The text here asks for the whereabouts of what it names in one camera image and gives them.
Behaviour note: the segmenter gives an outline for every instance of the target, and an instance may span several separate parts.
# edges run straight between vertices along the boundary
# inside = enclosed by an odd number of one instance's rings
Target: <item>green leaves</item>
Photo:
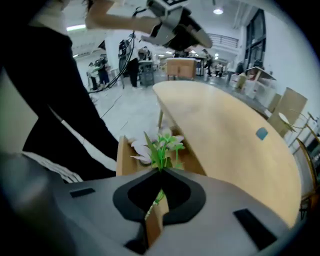
[[[151,159],[155,161],[156,165],[160,169],[161,162],[159,159],[158,151],[156,150],[155,146],[152,144],[146,132],[144,132],[144,136],[145,136],[146,143],[148,144],[148,148],[151,150]]]

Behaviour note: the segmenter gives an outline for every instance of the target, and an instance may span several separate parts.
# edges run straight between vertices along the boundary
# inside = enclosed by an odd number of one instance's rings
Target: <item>table leg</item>
[[[162,110],[160,110],[160,115],[159,115],[159,121],[158,121],[158,127],[161,127],[161,123],[162,123],[162,118],[164,117],[164,113]]]

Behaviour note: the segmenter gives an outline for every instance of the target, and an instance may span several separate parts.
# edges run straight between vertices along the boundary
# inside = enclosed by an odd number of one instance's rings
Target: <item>ceiling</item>
[[[223,25],[230,29],[237,29],[245,23],[246,12],[249,5],[240,3],[238,0],[214,0],[216,7],[223,8],[222,15],[213,14],[213,0],[189,0],[187,8],[192,10],[192,17],[202,26],[219,26]],[[111,14],[120,14],[130,16],[136,7],[144,6],[146,0],[125,0],[124,6],[114,6],[110,10]],[[81,25],[85,23],[86,6],[83,0],[71,0],[70,4],[65,8],[64,14],[66,17],[67,27]],[[79,29],[69,32],[72,40],[72,51],[74,55],[87,56],[92,53],[103,50],[98,49],[98,46],[106,38],[106,31]],[[165,52],[164,47],[155,47],[155,54]]]

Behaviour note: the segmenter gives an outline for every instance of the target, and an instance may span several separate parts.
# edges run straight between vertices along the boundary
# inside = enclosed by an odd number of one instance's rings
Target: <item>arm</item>
[[[85,25],[90,29],[136,30],[147,34],[160,23],[158,18],[152,17],[124,17],[107,14],[114,5],[112,0],[94,0],[85,18]]]

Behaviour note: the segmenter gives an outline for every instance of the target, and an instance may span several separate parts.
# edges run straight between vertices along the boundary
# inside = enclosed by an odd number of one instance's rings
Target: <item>blue sticker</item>
[[[263,141],[264,138],[268,135],[268,131],[266,130],[266,128],[262,127],[259,130],[257,130],[255,134],[260,140]]]

